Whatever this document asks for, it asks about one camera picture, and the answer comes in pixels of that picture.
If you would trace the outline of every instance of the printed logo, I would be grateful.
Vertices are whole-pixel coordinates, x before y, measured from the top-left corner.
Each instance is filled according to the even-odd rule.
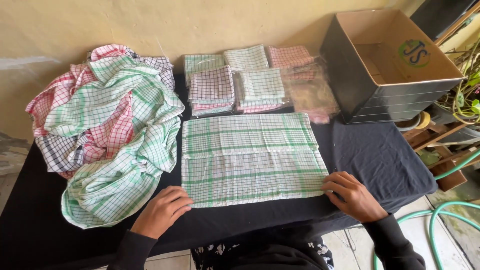
[[[400,58],[411,67],[424,67],[430,62],[430,53],[425,48],[430,45],[421,40],[407,40],[398,47]]]

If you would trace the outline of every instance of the cardboard box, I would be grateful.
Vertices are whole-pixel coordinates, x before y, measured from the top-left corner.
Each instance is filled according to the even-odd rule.
[[[335,14],[320,54],[346,123],[411,119],[463,78],[399,10]]]

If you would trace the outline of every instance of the black tablecloth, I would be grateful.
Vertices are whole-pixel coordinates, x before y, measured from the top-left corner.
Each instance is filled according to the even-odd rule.
[[[180,99],[187,104],[184,77],[176,75],[175,81]],[[291,108],[277,112],[291,112]],[[190,113],[187,108],[182,120],[188,120]],[[393,123],[345,125],[339,115],[332,123],[312,125],[312,129],[328,171],[353,174],[389,212],[437,188],[432,174]],[[171,173],[162,174],[154,196],[168,185],[180,185],[180,135],[181,130],[177,165]],[[108,264],[140,212],[111,228],[82,230],[61,214],[65,187],[65,179],[47,172],[34,144],[0,216],[0,268],[94,269]],[[160,237],[150,255],[203,246],[265,227],[307,222],[320,222],[324,233],[357,223],[326,196],[192,209]]]

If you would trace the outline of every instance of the tiled floor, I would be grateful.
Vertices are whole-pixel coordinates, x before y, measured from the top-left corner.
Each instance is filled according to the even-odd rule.
[[[0,213],[5,206],[8,196],[18,174],[0,176]],[[402,207],[395,216],[397,218],[411,212],[431,209],[431,204],[424,196],[417,201]],[[421,254],[428,270],[436,269],[430,247],[427,243],[427,228],[429,217],[416,217],[403,222],[402,228],[405,237],[410,240],[416,252]],[[337,270],[371,270],[373,256],[373,242],[363,227],[355,227],[336,231],[323,236],[325,243],[333,253],[335,269]],[[440,219],[435,227],[435,239],[440,256],[443,258],[445,269],[472,270],[463,252],[455,243],[451,234]],[[148,258],[145,262],[147,270],[194,270],[189,250],[172,252]]]

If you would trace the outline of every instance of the person's right hand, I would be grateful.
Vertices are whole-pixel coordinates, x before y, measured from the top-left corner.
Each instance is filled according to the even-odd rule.
[[[378,221],[388,216],[367,188],[347,172],[334,172],[325,177],[320,189],[326,191],[330,201],[342,212],[361,223]],[[345,202],[328,190],[337,192]]]
[[[158,239],[185,212],[193,201],[181,186],[162,189],[148,202],[130,229],[131,232]]]

